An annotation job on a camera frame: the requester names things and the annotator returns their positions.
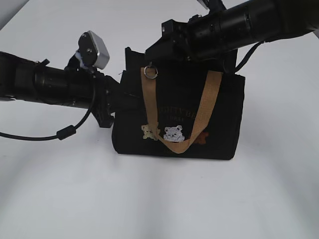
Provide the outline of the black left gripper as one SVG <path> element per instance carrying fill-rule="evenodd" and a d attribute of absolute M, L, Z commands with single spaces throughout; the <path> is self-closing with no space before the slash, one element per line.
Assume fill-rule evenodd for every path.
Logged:
<path fill-rule="evenodd" d="M 96 101 L 92 114 L 100 128 L 115 124 L 144 124 L 145 105 L 140 72 L 123 72 L 120 82 L 96 73 Z"/>

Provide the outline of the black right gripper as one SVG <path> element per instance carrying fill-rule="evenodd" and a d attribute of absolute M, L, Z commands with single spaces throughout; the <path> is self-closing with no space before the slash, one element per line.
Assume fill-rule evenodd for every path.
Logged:
<path fill-rule="evenodd" d="M 161 38 L 145 51 L 145 60 L 186 61 L 192 58 L 187 23 L 170 19 L 161 24 Z"/>

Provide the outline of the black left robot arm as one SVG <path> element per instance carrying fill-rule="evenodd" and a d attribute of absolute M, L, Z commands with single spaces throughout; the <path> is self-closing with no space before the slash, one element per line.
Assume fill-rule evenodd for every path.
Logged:
<path fill-rule="evenodd" d="M 64 69 L 48 63 L 47 59 L 33 62 L 1 52 L 0 98 L 91 109 L 101 128 L 112 126 L 113 113 L 142 107 L 140 93 L 95 68 L 81 68 L 74 56 Z"/>

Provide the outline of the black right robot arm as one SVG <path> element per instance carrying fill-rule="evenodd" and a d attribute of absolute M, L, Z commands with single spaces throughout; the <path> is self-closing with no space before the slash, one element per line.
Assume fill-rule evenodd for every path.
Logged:
<path fill-rule="evenodd" d="M 220 0 L 205 4 L 207 15 L 162 23 L 162 36 L 145 51 L 145 59 L 207 61 L 250 44 L 296 38 L 319 28 L 317 0 L 248 0 L 229 9 Z"/>

